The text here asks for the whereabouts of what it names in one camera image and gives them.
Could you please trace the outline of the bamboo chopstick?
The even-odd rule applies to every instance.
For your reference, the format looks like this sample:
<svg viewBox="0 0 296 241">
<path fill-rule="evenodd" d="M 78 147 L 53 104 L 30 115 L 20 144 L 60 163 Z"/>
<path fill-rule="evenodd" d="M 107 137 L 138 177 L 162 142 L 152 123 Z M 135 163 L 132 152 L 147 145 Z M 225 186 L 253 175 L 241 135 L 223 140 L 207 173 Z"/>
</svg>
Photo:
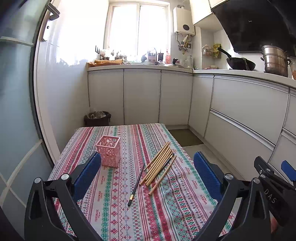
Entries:
<svg viewBox="0 0 296 241">
<path fill-rule="evenodd" d="M 156 164 L 154 167 L 152 167 L 152 170 L 149 172 L 146 180 L 145 180 L 145 185 L 149 185 L 152 178 L 154 177 L 155 174 L 158 173 L 158 171 L 160 170 L 160 168 L 162 167 L 162 165 L 165 163 L 165 161 L 170 157 L 170 155 L 172 154 L 172 150 L 171 148 L 168 148 L 167 151 L 165 152 L 165 154 L 163 154 L 159 160 L 157 160 Z"/>
<path fill-rule="evenodd" d="M 148 180 L 145 182 L 146 186 L 149 186 L 151 184 L 151 182 L 154 180 L 154 178 L 158 175 L 158 173 L 161 171 L 163 164 L 165 163 L 165 161 L 168 159 L 168 157 L 173 153 L 172 150 L 170 150 L 168 152 L 168 154 L 163 157 L 163 159 L 161 160 L 161 162 L 158 164 L 158 166 L 153 170 L 151 176 L 149 176 Z"/>
<path fill-rule="evenodd" d="M 151 180 L 153 180 L 153 177 L 159 173 L 160 169 L 170 158 L 172 153 L 173 151 L 171 150 L 170 146 L 167 146 L 165 149 L 163 149 L 162 153 L 159 154 L 152 163 L 151 168 L 148 170 L 145 177 L 141 180 L 140 185 L 142 185 L 143 183 L 145 185 L 149 185 L 151 183 Z"/>
<path fill-rule="evenodd" d="M 154 190 L 158 187 L 158 185 L 161 183 L 161 181 L 163 180 L 163 178 L 165 178 L 166 174 L 168 173 L 168 171 L 170 170 L 174 160 L 176 159 L 176 155 L 174 154 L 170 164 L 167 166 L 166 170 L 164 171 L 164 173 L 162 174 L 162 176 L 159 178 L 159 180 L 157 181 L 157 183 L 152 187 L 151 191 L 149 192 L 149 195 L 152 195 Z"/>
<path fill-rule="evenodd" d="M 145 177 L 142 179 L 142 181 L 140 182 L 140 184 L 142 184 L 147 178 L 148 176 L 152 173 L 152 171 L 158 166 L 158 164 L 161 162 L 162 158 L 166 155 L 166 153 L 169 151 L 170 149 L 170 144 L 163 150 L 163 152 L 154 160 L 154 162 L 152 163 L 152 165 L 150 166 L 149 170 L 147 171 L 147 174 L 145 175 Z"/>
<path fill-rule="evenodd" d="M 163 152 L 163 150 L 170 144 L 170 142 L 166 142 L 166 144 L 158 151 L 158 153 L 153 157 L 153 159 L 150 161 L 150 163 L 144 168 L 146 170 L 151 166 L 151 164 L 154 162 L 154 160 Z"/>
</svg>

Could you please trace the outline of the black chopstick gold band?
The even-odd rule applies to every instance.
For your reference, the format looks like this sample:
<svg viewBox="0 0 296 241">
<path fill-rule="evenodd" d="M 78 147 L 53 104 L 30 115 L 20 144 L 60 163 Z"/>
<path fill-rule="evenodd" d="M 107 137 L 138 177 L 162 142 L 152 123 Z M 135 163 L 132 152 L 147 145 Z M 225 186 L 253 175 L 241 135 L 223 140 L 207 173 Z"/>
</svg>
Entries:
<svg viewBox="0 0 296 241">
<path fill-rule="evenodd" d="M 133 191 L 132 191 L 132 193 L 131 193 L 131 195 L 130 195 L 130 198 L 129 198 L 129 200 L 128 200 L 128 204 L 127 204 L 128 207 L 130 207 L 131 204 L 132 204 L 133 197 L 134 197 L 134 195 L 135 195 L 135 193 L 136 193 L 137 186 L 139 185 L 139 181 L 140 181 L 140 179 L 141 179 L 141 176 L 142 176 L 142 173 L 143 173 L 144 168 L 145 168 L 145 165 L 143 165 L 143 167 L 142 167 L 142 169 L 141 169 L 141 171 L 140 171 L 140 174 L 138 175 L 138 178 L 137 178 L 136 184 L 135 184 L 134 189 L 133 189 Z"/>
</svg>

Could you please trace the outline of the kitchen window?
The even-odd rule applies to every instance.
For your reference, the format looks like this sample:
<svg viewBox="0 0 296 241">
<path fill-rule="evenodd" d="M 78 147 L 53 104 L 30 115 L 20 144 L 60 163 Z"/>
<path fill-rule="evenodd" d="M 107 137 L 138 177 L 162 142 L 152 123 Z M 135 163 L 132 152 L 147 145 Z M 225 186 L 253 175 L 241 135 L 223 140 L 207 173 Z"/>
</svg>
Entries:
<svg viewBox="0 0 296 241">
<path fill-rule="evenodd" d="M 168 1 L 110 1 L 104 48 L 138 63 L 149 53 L 170 53 L 171 32 Z"/>
</svg>

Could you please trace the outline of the pink perforated utensil basket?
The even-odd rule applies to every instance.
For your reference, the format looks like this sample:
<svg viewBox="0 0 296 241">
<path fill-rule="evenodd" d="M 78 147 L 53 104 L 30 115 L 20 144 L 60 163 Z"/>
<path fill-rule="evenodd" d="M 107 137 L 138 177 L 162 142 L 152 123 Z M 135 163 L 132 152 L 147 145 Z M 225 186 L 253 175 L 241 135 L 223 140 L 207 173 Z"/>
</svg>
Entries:
<svg viewBox="0 0 296 241">
<path fill-rule="evenodd" d="M 102 136 L 95 144 L 103 166 L 117 168 L 121 158 L 120 137 Z"/>
</svg>

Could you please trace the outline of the dark trash bin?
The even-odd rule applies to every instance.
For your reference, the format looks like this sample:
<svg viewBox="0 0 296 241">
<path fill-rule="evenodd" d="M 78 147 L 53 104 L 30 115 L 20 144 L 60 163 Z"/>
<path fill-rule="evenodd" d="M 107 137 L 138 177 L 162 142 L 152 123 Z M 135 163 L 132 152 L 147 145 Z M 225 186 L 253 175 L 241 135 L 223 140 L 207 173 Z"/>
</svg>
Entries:
<svg viewBox="0 0 296 241">
<path fill-rule="evenodd" d="M 86 127 L 109 126 L 111 114 L 107 111 L 94 111 L 84 116 Z"/>
</svg>

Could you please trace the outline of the patterned striped tablecloth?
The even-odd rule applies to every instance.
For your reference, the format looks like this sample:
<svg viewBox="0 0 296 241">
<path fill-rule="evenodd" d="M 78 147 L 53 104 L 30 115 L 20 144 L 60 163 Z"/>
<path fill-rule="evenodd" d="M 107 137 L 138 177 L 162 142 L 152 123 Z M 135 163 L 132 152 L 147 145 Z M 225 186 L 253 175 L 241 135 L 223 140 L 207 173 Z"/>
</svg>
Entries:
<svg viewBox="0 0 296 241">
<path fill-rule="evenodd" d="M 50 180 L 71 173 L 103 136 L 120 137 L 117 168 L 101 167 L 78 202 L 103 240 L 192 240 L 217 205 L 192 159 L 160 123 L 79 128 L 64 148 Z M 140 183 L 146 166 L 168 144 L 176 158 L 154 181 Z"/>
</svg>

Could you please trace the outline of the white lower cabinets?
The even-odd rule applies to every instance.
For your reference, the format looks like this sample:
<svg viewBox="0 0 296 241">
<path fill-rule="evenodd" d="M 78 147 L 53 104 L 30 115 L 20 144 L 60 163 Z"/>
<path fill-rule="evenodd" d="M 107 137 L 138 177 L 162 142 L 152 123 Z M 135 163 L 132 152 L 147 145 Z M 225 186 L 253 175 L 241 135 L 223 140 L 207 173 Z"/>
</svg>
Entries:
<svg viewBox="0 0 296 241">
<path fill-rule="evenodd" d="M 88 69 L 89 104 L 113 125 L 188 128 L 243 178 L 261 156 L 284 180 L 295 165 L 295 80 L 243 70 L 151 66 Z"/>
</svg>

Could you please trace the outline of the stainless steel stock pot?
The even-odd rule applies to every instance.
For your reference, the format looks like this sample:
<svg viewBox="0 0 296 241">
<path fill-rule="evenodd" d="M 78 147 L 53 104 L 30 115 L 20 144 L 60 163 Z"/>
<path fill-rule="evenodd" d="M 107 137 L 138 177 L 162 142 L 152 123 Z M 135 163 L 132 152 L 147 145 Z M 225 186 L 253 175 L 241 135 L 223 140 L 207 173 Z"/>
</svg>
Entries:
<svg viewBox="0 0 296 241">
<path fill-rule="evenodd" d="M 288 65 L 291 60 L 282 49 L 273 45 L 264 45 L 262 46 L 262 56 L 261 60 L 264 61 L 266 73 L 288 77 Z"/>
</svg>

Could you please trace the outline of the white kettle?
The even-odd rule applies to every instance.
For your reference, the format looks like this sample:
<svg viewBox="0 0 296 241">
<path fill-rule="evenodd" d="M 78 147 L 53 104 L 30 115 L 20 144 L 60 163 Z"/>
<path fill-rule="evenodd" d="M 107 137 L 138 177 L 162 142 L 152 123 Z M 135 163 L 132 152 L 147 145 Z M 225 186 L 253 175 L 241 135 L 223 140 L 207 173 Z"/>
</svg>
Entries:
<svg viewBox="0 0 296 241">
<path fill-rule="evenodd" d="M 193 58 L 192 56 L 188 56 L 187 59 L 186 59 L 187 63 L 186 63 L 186 68 L 188 69 L 193 69 Z"/>
</svg>

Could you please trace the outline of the black wok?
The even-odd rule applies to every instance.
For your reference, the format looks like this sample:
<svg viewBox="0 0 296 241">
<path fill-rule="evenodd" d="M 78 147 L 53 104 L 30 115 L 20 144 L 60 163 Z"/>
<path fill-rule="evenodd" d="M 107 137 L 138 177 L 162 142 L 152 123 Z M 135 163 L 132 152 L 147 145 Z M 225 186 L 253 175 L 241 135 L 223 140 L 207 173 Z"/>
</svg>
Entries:
<svg viewBox="0 0 296 241">
<path fill-rule="evenodd" d="M 255 69 L 256 65 L 254 62 L 243 57 L 242 58 L 232 57 L 227 51 L 223 50 L 220 47 L 217 47 L 217 50 L 219 50 L 221 53 L 227 56 L 226 61 L 232 69 L 247 70 L 247 71 L 253 71 Z"/>
</svg>

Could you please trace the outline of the yellow green snack bag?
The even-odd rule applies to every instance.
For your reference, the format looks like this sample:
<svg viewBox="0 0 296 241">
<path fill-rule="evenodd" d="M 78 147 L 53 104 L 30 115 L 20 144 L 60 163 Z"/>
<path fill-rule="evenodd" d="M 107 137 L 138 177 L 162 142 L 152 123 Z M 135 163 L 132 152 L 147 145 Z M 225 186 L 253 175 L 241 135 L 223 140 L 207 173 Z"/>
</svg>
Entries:
<svg viewBox="0 0 296 241">
<path fill-rule="evenodd" d="M 220 59 L 221 58 L 221 53 L 218 50 L 218 48 L 221 48 L 221 44 L 214 44 L 212 48 L 212 56 L 214 59 Z"/>
</svg>

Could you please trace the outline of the red bottle on counter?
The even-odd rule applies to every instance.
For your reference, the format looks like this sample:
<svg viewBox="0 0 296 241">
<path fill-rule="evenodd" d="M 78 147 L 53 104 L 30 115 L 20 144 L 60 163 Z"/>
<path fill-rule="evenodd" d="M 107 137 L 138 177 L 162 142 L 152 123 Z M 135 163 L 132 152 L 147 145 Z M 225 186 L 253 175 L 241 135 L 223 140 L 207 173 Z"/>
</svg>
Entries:
<svg viewBox="0 0 296 241">
<path fill-rule="evenodd" d="M 171 63 L 171 55 L 170 55 L 170 52 L 168 50 L 166 51 L 165 63 L 166 64 L 170 64 Z"/>
</svg>

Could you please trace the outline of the black range hood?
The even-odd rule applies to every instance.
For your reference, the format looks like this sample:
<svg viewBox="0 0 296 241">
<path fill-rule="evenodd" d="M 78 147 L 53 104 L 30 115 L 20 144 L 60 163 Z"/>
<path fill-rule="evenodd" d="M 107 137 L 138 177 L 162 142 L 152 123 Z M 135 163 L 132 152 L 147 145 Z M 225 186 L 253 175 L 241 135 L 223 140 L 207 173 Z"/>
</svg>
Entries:
<svg viewBox="0 0 296 241">
<path fill-rule="evenodd" d="M 224 1 L 212 8 L 236 53 L 260 52 L 264 45 L 295 56 L 295 1 Z"/>
</svg>

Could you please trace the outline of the white water heater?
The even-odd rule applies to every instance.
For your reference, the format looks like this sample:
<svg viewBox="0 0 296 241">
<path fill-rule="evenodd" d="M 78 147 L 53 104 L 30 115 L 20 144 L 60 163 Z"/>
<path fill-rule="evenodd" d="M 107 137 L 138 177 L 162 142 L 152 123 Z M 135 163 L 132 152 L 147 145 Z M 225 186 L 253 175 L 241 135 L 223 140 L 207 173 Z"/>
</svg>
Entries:
<svg viewBox="0 0 296 241">
<path fill-rule="evenodd" d="M 184 8 L 173 9 L 174 32 L 184 35 L 195 35 L 191 12 Z"/>
</svg>

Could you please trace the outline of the white upper cabinet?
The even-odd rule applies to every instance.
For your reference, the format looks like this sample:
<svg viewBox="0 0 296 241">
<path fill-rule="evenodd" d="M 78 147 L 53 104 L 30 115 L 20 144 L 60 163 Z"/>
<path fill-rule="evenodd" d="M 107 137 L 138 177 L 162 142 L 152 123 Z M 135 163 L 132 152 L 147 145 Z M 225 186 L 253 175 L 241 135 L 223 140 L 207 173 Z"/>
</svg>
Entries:
<svg viewBox="0 0 296 241">
<path fill-rule="evenodd" d="M 217 32 L 223 29 L 217 17 L 212 13 L 209 1 L 189 0 L 189 2 L 194 26 L 210 32 Z"/>
</svg>

